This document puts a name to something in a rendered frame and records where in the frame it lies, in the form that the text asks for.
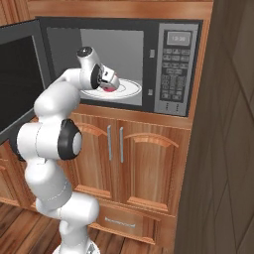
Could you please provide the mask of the tall dark wooden cabinet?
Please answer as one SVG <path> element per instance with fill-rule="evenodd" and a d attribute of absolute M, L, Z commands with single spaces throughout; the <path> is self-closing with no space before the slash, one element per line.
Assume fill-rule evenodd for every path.
<path fill-rule="evenodd" d="M 254 0 L 214 0 L 175 254 L 254 254 Z"/>

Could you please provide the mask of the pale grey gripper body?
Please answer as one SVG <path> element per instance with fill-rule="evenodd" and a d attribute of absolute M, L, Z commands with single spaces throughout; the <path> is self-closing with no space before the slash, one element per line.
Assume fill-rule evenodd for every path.
<path fill-rule="evenodd" d="M 106 67 L 103 70 L 103 75 L 102 75 L 102 87 L 103 86 L 111 86 L 115 87 L 116 89 L 119 87 L 120 81 L 116 75 L 116 72 L 111 69 Z"/>

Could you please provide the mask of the white microwave turntable plate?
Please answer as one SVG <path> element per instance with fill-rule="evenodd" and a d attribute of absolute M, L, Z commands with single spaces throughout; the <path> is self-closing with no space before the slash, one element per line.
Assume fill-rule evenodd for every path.
<path fill-rule="evenodd" d="M 97 99 L 123 99 L 135 96 L 142 91 L 142 86 L 133 80 L 120 78 L 120 85 L 115 91 L 105 91 L 101 87 L 94 90 L 83 90 L 82 95 Z"/>

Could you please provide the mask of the wooden cabinet above microwave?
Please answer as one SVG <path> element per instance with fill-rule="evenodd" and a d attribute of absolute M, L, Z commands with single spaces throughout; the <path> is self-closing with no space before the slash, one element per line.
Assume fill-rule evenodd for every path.
<path fill-rule="evenodd" d="M 35 16 L 209 20 L 212 1 L 29 0 Z"/>

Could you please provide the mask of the grey microwave oven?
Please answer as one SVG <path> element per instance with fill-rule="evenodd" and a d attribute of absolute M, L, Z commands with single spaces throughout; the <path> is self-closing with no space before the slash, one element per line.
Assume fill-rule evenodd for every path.
<path fill-rule="evenodd" d="M 39 22 L 52 79 L 78 67 L 77 50 L 91 46 L 119 79 L 142 86 L 139 94 L 123 99 L 80 94 L 83 103 L 189 115 L 201 20 L 41 17 Z"/>

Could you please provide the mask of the wooden arched cupboard door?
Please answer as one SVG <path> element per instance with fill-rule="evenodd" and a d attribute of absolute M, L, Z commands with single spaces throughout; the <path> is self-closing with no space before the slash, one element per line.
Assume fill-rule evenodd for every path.
<path fill-rule="evenodd" d="M 96 197 L 112 199 L 112 155 L 108 143 L 112 122 L 103 117 L 72 113 L 70 119 L 82 135 L 81 151 L 70 161 L 74 189 Z"/>
<path fill-rule="evenodd" d="M 131 121 L 117 126 L 123 127 L 121 202 L 176 216 L 191 131 Z"/>

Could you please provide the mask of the wooden drawer front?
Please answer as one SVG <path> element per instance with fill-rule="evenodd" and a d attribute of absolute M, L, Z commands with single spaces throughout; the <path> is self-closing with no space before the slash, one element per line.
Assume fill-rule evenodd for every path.
<path fill-rule="evenodd" d="M 130 224 L 135 223 L 136 227 L 130 228 L 105 221 L 105 216 Z M 91 223 L 91 226 L 96 229 L 155 245 L 159 219 L 133 209 L 117 207 L 113 204 L 101 204 L 99 215 L 96 220 Z"/>

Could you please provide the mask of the wooden base cabinet run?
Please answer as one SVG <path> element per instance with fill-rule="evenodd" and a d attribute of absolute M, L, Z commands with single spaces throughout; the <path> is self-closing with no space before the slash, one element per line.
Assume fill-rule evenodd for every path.
<path fill-rule="evenodd" d="M 0 145 L 0 202 L 35 209 L 35 196 L 25 181 L 26 163 L 18 160 L 9 142 Z"/>

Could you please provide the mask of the black microwave door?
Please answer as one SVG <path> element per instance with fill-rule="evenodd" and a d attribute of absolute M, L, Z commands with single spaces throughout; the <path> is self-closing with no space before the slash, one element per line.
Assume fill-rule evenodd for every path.
<path fill-rule="evenodd" d="M 0 26 L 0 145 L 34 116 L 51 77 L 38 20 Z"/>

